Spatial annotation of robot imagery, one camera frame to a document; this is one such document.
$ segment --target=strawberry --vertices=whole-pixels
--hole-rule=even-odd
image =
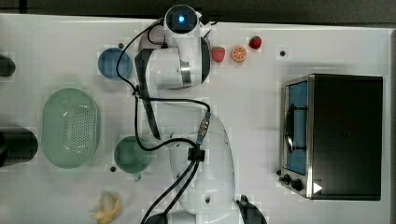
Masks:
[[[253,49],[259,49],[262,45],[262,39],[259,36],[254,36],[249,40],[248,45]]]
[[[214,47],[212,48],[212,59],[216,63],[221,63],[224,59],[225,48],[222,47]]]

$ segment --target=small hole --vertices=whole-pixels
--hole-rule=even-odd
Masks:
[[[206,195],[206,197],[205,197],[205,202],[206,202],[206,203],[210,203],[210,195]]]

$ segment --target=oven knob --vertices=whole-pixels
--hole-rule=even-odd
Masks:
[[[279,178],[280,181],[283,181],[283,183],[285,183],[286,185],[290,184],[290,176],[289,175],[284,175],[283,177]]]
[[[300,179],[291,180],[290,183],[291,183],[291,187],[296,189],[297,191],[303,189],[303,183],[301,182]]]

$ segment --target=table surface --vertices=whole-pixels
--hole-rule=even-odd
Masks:
[[[26,127],[39,141],[31,161],[0,169],[1,223],[94,223],[90,215],[104,191],[121,200],[122,211],[113,223],[139,223],[172,184],[166,149],[154,152],[139,182],[120,169],[109,172],[116,166],[116,144],[134,134],[134,97],[125,83],[100,74],[97,59],[151,22],[0,15],[0,53],[17,65],[12,77],[0,77],[0,126]],[[212,46],[230,52],[259,35],[262,48],[247,48],[244,63],[234,63],[228,55],[223,63],[212,62],[203,85],[163,95],[196,97],[212,105],[229,134],[236,194],[246,194],[268,223],[389,223],[390,34],[388,29],[218,23],[210,34]],[[137,43],[127,52],[134,57],[136,49]],[[285,57],[279,56],[281,50]],[[278,183],[281,86],[310,73],[384,78],[381,201],[308,201]],[[88,162],[78,171],[66,171],[52,165],[41,150],[42,109],[53,93],[78,83],[99,106],[101,139]],[[166,197],[154,212],[163,211],[170,201]]]

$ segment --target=orange slice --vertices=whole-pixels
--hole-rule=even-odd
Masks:
[[[234,61],[241,63],[247,58],[247,50],[242,46],[236,46],[233,51],[231,51],[231,56]]]

